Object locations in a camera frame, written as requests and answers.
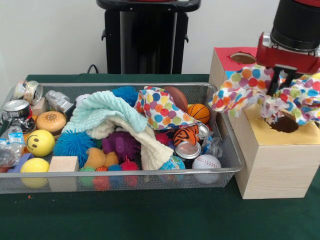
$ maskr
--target orange basketball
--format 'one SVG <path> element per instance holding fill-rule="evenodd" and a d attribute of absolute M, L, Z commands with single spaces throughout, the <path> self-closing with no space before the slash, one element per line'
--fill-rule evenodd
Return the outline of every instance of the orange basketball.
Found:
<path fill-rule="evenodd" d="M 207 124 L 210 119 L 210 111 L 209 109 L 200 103 L 191 105 L 187 112 L 191 117 L 201 121 L 203 124 Z"/>

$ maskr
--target orange plush toy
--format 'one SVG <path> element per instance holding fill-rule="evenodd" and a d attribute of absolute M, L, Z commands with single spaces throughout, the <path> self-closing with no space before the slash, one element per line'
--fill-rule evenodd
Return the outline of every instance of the orange plush toy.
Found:
<path fill-rule="evenodd" d="M 192 145 L 196 145 L 199 142 L 199 127 L 198 125 L 193 125 L 187 128 L 181 128 L 175 132 L 173 136 L 173 144 L 178 146 L 180 143 L 187 141 Z"/>

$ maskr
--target brown ball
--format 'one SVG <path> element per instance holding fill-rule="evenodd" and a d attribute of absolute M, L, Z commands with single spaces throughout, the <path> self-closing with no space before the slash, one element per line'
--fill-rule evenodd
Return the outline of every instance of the brown ball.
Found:
<path fill-rule="evenodd" d="M 188 109 L 188 100 L 186 98 L 186 95 L 173 86 L 165 86 L 164 89 L 169 92 L 169 94 L 172 96 L 174 104 L 181 109 L 182 111 L 186 112 Z"/>
<path fill-rule="evenodd" d="M 203 124 L 207 124 L 210 120 L 209 109 L 200 103 L 191 105 L 188 108 L 187 113 L 194 119 L 201 121 Z"/>

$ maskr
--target blue spiky ball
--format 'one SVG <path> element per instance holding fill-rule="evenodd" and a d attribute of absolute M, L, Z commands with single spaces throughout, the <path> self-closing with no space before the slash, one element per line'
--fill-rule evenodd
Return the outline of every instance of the blue spiky ball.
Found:
<path fill-rule="evenodd" d="M 54 156 L 77 156 L 79 167 L 82 168 L 87 159 L 87 150 L 95 148 L 96 142 L 85 132 L 74 133 L 67 130 L 60 135 L 53 148 Z"/>
<path fill-rule="evenodd" d="M 138 92 L 133 86 L 121 86 L 111 91 L 116 97 L 125 100 L 131 107 L 134 107 L 138 99 Z"/>
<path fill-rule="evenodd" d="M 122 171 L 120 165 L 115 164 L 108 167 L 108 171 Z M 121 188 L 124 185 L 124 177 L 123 176 L 110 176 L 109 181 L 113 189 Z"/>

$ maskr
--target brown hole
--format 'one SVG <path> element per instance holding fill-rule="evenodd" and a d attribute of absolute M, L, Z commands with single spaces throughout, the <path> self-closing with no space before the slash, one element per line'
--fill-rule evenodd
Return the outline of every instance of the brown hole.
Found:
<path fill-rule="evenodd" d="M 230 56 L 230 58 L 239 64 L 254 64 L 256 58 L 249 53 L 237 52 Z"/>
<path fill-rule="evenodd" d="M 274 122 L 270 125 L 270 127 L 278 132 L 284 133 L 293 133 L 294 131 L 298 130 L 299 125 L 296 123 L 295 117 L 291 114 L 282 112 L 283 117 L 279 117 L 277 122 Z"/>

